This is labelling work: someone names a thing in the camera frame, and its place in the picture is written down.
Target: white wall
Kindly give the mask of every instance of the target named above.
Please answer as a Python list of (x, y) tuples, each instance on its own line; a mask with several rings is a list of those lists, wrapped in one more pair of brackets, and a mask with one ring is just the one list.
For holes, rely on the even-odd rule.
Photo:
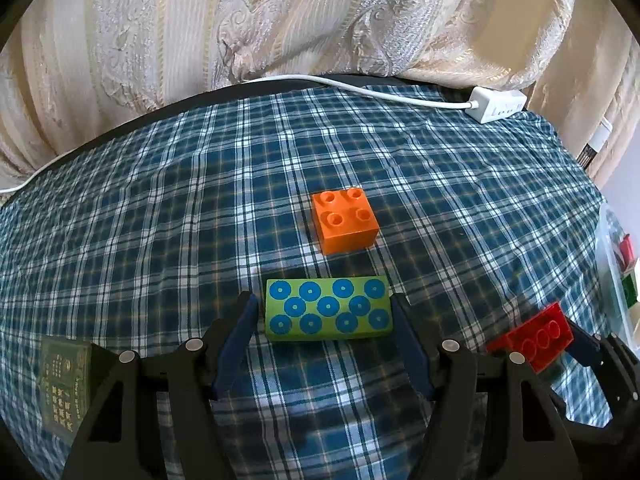
[(636, 256), (640, 253), (640, 126), (602, 194), (622, 227), (631, 234)]

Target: beige curtain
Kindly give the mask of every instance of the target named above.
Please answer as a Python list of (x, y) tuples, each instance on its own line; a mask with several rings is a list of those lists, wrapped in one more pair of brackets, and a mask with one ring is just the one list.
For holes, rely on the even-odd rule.
[(0, 187), (132, 118), (260, 75), (524, 88), (560, 48), (574, 1), (35, 0), (0, 53)]
[(530, 92), (527, 108), (558, 130), (577, 156), (603, 117), (613, 125), (588, 168), (602, 188), (622, 158), (640, 118), (638, 42), (609, 0), (575, 0), (558, 52)]

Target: orange toy block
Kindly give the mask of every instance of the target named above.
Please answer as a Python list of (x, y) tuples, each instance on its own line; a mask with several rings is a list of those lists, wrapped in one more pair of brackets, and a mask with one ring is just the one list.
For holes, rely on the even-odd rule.
[(380, 227), (359, 187), (323, 191), (311, 202), (323, 254), (357, 251), (375, 242)]

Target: transparent plastic bin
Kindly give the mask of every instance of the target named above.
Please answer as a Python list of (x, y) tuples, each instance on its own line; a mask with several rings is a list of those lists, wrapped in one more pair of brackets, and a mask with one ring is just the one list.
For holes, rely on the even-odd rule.
[(622, 290), (622, 272), (614, 252), (614, 247), (620, 244), (624, 235), (615, 214), (607, 203), (603, 203), (596, 227), (596, 266), (602, 291), (602, 307), (612, 333), (619, 336), (638, 355), (640, 348), (634, 343), (635, 327), (631, 325)]

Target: red object in plastic bin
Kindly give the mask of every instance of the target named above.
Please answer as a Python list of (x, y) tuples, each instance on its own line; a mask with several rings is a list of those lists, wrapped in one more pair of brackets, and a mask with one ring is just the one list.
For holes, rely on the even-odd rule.
[(634, 256), (634, 247), (631, 244), (631, 235), (626, 235), (620, 242), (620, 252), (625, 261), (625, 269), (632, 264), (636, 257)]
[(574, 340), (574, 334), (559, 303), (548, 306), (534, 317), (487, 344), (487, 351), (506, 348), (520, 352), (536, 373), (548, 367)]

